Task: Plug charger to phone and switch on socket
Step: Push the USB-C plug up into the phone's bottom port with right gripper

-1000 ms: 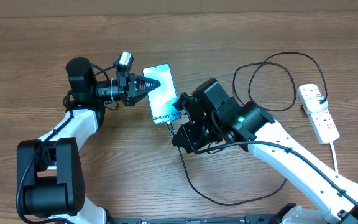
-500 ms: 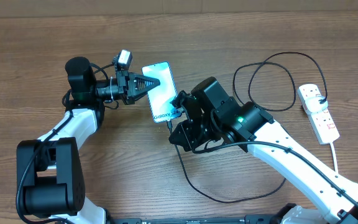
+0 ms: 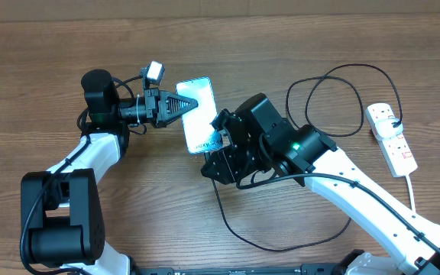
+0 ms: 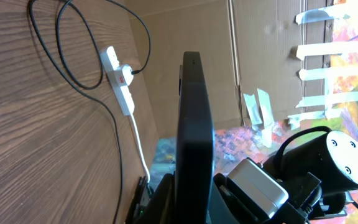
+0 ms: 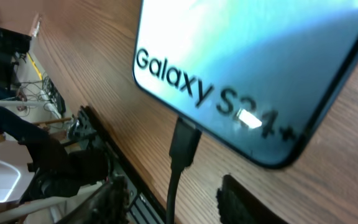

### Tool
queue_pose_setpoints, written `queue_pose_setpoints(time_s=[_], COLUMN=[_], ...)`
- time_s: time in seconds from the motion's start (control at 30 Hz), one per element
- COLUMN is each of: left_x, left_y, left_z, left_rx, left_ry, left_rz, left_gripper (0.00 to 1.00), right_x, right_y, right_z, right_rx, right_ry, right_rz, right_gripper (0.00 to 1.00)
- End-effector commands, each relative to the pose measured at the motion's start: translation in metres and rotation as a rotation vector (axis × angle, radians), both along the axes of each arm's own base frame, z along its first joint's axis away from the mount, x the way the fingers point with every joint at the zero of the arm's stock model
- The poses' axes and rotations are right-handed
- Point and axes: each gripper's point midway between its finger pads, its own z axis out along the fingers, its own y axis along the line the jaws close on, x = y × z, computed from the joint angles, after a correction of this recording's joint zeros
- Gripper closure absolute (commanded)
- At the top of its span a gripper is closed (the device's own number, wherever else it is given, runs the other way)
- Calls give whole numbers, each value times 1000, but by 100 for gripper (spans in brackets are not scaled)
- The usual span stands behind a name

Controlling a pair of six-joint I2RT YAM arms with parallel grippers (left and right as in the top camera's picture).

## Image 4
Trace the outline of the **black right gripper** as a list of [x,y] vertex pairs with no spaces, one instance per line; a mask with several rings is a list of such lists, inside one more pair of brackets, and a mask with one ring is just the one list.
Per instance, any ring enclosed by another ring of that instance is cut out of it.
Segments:
[[322,196],[321,181],[311,173],[279,182],[278,185],[288,193],[288,199],[269,218],[262,214],[262,209],[256,201],[236,187],[231,179],[218,173],[213,180],[229,217],[241,224],[307,223],[314,205]]

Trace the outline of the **Samsung Galaxy smartphone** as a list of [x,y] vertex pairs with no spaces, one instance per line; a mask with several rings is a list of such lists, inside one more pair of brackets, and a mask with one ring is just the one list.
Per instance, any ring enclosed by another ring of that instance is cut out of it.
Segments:
[[185,52],[180,87],[174,223],[206,223],[214,125],[199,52]]

